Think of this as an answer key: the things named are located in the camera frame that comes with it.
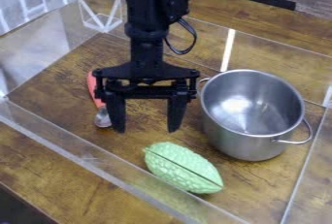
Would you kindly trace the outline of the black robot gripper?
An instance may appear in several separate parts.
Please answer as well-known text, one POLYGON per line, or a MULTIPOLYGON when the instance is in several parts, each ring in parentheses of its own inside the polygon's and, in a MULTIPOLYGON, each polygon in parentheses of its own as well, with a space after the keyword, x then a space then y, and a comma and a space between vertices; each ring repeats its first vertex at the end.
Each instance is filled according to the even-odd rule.
POLYGON ((118 66, 95 69, 94 96, 106 103, 113 129, 126 131, 125 99, 168 99, 168 130, 182 125, 188 101, 196 98, 200 72, 164 61, 166 32, 130 36, 132 60, 118 66))

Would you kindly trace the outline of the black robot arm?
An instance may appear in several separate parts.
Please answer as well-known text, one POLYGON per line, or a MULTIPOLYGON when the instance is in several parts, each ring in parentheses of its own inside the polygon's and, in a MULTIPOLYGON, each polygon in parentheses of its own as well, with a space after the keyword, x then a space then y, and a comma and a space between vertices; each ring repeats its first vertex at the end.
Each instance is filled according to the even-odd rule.
POLYGON ((132 60, 122 65, 97 69, 95 97, 106 106, 113 129, 126 130, 126 101, 129 99, 165 99, 168 101, 168 130, 182 125, 188 103, 196 98, 196 80, 200 72, 164 61, 164 49, 170 46, 169 27, 184 20, 189 0, 126 0, 128 22, 125 33, 130 38, 132 60))

